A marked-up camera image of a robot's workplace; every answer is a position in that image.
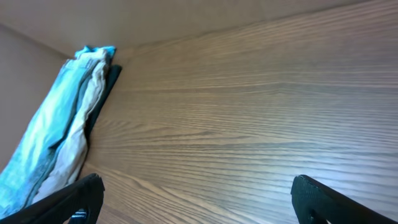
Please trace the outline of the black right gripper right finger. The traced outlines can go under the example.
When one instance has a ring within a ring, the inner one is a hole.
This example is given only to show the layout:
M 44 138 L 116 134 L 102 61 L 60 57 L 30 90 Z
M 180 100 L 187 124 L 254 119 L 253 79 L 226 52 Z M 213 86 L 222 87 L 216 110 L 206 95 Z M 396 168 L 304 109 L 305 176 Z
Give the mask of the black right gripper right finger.
M 300 224 L 397 224 L 307 175 L 294 178 L 290 194 Z

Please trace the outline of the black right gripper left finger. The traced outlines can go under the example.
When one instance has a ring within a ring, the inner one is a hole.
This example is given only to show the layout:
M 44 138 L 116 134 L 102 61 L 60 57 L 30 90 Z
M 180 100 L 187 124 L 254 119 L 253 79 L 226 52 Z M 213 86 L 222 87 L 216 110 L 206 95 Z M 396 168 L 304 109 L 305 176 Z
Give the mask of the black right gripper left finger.
M 98 174 L 90 174 L 1 220 L 1 224 L 95 224 L 104 200 L 104 185 Z

